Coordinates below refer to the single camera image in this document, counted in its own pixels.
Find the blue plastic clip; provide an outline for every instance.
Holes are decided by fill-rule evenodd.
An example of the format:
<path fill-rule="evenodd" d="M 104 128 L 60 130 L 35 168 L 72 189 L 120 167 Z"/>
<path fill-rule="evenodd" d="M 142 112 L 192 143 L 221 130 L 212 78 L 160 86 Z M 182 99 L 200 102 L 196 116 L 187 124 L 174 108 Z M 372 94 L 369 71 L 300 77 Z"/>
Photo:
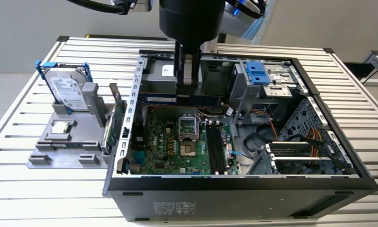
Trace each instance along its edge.
<path fill-rule="evenodd" d="M 94 82 L 94 77 L 91 75 L 90 65 L 87 64 L 87 62 L 84 62 L 83 64 L 83 68 L 86 69 L 87 81 Z"/>
<path fill-rule="evenodd" d="M 243 153 L 243 152 L 233 151 L 233 150 L 231 150 L 231 151 L 229 151 L 229 153 L 231 153 L 231 154 L 233 154 L 233 155 L 244 155 L 244 153 Z"/>
<path fill-rule="evenodd" d="M 38 60 L 36 61 L 36 71 L 40 74 L 40 77 L 43 78 L 43 80 L 47 80 L 44 72 L 43 72 L 43 68 L 40 67 L 40 64 L 43 63 L 43 61 Z"/>
<path fill-rule="evenodd" d="M 271 84 L 271 78 L 265 71 L 265 66 L 263 62 L 259 61 L 248 61 L 247 65 L 247 73 L 251 76 L 251 81 L 253 85 L 268 85 Z"/>
<path fill-rule="evenodd" d="M 56 99 L 56 95 L 55 95 L 55 93 L 54 93 L 54 91 L 52 91 L 52 89 L 51 89 L 51 86 L 50 86 L 50 83 L 48 83 L 46 74 L 44 74 L 44 72 L 43 72 L 43 68 L 42 68 L 42 66 L 40 66 L 42 63 L 43 63 L 43 61 L 40 61 L 40 60 L 36 61 L 36 71 L 39 72 L 40 77 L 43 78 L 43 80 L 46 81 L 46 83 L 47 83 L 47 85 L 48 85 L 48 88 L 50 88 L 50 90 L 51 90 L 52 96 L 54 96 L 54 98 L 55 98 L 55 103 L 59 104 L 59 101 L 58 101 L 58 99 Z"/>
<path fill-rule="evenodd" d="M 43 64 L 43 67 L 44 67 L 44 68 L 56 68 L 56 67 L 58 67 L 58 62 L 47 61 L 47 62 Z"/>

